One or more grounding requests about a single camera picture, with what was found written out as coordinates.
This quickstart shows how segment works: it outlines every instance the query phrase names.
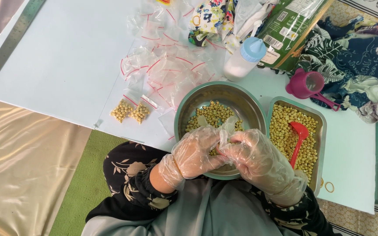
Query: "red plastic ladle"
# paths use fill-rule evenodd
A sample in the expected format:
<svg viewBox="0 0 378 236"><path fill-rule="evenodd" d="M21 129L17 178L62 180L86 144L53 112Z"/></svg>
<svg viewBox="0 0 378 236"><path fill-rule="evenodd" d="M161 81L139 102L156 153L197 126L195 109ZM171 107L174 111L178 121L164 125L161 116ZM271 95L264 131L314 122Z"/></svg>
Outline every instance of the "red plastic ladle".
<svg viewBox="0 0 378 236"><path fill-rule="evenodd" d="M298 122L290 122L290 125L297 131L298 133L298 142L295 146L293 156L291 157L290 164L294 169L295 161L297 160L298 152L300 151L301 144L303 141L309 136L309 130L303 124Z"/></svg>

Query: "plastic squeeze bottle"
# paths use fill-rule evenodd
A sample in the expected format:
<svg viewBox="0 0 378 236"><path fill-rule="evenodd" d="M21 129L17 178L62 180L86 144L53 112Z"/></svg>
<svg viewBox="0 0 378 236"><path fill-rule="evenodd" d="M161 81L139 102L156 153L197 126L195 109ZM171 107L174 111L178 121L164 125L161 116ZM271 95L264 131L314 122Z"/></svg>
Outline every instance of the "plastic squeeze bottle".
<svg viewBox="0 0 378 236"><path fill-rule="evenodd" d="M225 77L233 82L240 81L257 65L265 54L266 46L263 40L256 37L247 38L224 64Z"/></svg>

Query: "green plastic package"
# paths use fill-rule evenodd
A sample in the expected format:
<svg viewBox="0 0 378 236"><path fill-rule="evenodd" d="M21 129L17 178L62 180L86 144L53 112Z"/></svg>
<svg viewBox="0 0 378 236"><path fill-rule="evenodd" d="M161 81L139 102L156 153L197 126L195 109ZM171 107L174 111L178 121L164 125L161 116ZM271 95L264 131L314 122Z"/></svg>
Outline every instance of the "green plastic package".
<svg viewBox="0 0 378 236"><path fill-rule="evenodd" d="M281 0L256 36L267 47L258 65L290 71L303 50L307 34L333 0Z"/></svg>

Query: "qr code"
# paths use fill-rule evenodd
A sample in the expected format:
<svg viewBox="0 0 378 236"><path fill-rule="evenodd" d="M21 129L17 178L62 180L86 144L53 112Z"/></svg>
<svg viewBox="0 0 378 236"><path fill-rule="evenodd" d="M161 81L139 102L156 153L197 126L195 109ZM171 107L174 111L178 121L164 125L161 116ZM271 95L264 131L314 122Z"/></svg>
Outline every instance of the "qr code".
<svg viewBox="0 0 378 236"><path fill-rule="evenodd" d="M269 45L273 46L274 48L276 49L281 49L282 47L282 43L276 39L274 39L272 36L270 35L265 35L265 37L263 38L263 41L268 43Z"/></svg>
<svg viewBox="0 0 378 236"><path fill-rule="evenodd" d="M287 16L287 14L288 14L288 13L285 12L285 11L281 12L281 14L278 16L277 20L279 20L279 21L283 21L284 18Z"/></svg>

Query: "plastic glove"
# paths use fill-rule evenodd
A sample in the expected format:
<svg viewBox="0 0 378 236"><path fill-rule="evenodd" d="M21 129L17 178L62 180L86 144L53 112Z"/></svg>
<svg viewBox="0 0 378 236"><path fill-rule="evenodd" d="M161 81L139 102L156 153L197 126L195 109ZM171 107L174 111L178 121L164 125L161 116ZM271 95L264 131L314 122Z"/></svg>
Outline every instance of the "plastic glove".
<svg viewBox="0 0 378 236"><path fill-rule="evenodd" d="M185 179L193 179L223 166L223 156L209 156L220 141L219 131L213 127L199 127L186 133L158 164L158 172L171 187L182 190Z"/></svg>
<svg viewBox="0 0 378 236"><path fill-rule="evenodd" d="M219 151L233 161L241 176L266 193L279 206L298 203L307 186L307 176L294 171L286 157L258 129L237 131Z"/></svg>

